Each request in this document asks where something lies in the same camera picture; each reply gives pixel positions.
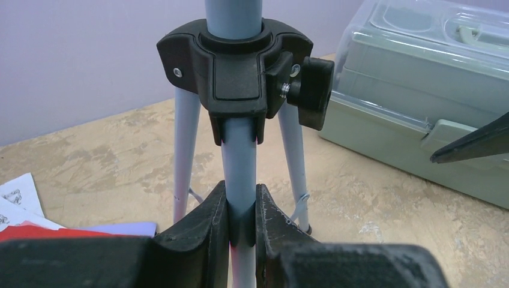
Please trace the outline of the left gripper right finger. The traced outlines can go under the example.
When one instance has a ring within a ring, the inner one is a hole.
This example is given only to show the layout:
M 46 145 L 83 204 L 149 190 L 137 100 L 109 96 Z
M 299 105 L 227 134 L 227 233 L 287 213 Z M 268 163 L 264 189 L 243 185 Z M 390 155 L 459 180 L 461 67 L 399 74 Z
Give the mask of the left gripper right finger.
M 411 244 L 322 243 L 256 187 L 257 287 L 448 287 L 429 250 Z

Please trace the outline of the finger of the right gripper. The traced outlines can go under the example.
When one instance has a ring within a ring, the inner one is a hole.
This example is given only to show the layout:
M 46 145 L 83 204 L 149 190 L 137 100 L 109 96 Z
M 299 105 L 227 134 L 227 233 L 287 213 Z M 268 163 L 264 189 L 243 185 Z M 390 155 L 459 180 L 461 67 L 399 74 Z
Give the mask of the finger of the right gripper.
M 432 163 L 452 163 L 508 153 L 508 113 L 445 145 L 430 156 Z

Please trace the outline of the blue music stand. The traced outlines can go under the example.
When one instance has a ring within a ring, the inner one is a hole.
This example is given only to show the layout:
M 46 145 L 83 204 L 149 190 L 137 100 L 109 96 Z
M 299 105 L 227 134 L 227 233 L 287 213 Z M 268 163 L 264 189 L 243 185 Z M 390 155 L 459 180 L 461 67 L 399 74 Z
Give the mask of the blue music stand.
M 303 127 L 321 130 L 331 96 L 333 61 L 311 57 L 312 41 L 262 17 L 261 1 L 206 1 L 206 17 L 165 35 L 157 50 L 175 87 L 173 220 L 184 218 L 200 109 L 221 147 L 235 287 L 255 286 L 256 147 L 265 121 L 279 117 L 295 210 L 307 212 Z

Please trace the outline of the red paper sheet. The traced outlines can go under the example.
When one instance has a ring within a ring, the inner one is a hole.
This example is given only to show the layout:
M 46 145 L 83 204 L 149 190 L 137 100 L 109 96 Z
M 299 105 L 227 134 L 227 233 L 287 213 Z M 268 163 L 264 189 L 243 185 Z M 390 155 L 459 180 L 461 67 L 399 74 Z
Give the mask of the red paper sheet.
M 94 238 L 94 237 L 127 237 L 127 235 L 114 235 L 103 232 L 60 228 L 47 229 L 40 226 L 7 226 L 1 231 L 1 242 L 21 239 L 57 239 L 57 238 Z

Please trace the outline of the lavender sheet music page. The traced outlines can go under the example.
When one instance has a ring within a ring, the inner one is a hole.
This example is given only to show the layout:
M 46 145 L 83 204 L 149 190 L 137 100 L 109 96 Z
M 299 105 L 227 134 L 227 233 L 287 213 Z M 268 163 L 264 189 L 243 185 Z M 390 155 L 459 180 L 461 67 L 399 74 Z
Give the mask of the lavender sheet music page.
M 96 226 L 80 227 L 78 230 L 90 232 L 110 233 L 114 235 L 148 236 L 156 235 L 157 224 L 150 221 L 102 224 Z

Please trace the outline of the white sheet music page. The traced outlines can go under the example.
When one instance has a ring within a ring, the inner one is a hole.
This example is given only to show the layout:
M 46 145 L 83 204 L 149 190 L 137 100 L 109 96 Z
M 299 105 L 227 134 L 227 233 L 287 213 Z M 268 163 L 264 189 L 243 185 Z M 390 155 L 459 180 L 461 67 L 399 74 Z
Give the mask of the white sheet music page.
M 8 200 L 1 198 L 1 231 L 8 226 L 19 226 L 24 222 L 30 222 L 36 226 L 58 230 L 64 226 L 54 223 L 44 217 L 33 214 Z
M 45 217 L 31 173 L 2 184 L 1 197 L 29 212 Z

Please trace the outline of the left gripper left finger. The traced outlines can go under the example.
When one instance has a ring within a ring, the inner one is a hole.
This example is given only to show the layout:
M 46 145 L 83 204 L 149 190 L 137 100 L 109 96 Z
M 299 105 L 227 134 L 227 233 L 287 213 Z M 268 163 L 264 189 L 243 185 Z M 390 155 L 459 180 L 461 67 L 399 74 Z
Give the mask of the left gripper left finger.
M 153 238 L 17 239 L 1 244 L 2 287 L 226 287 L 225 183 Z

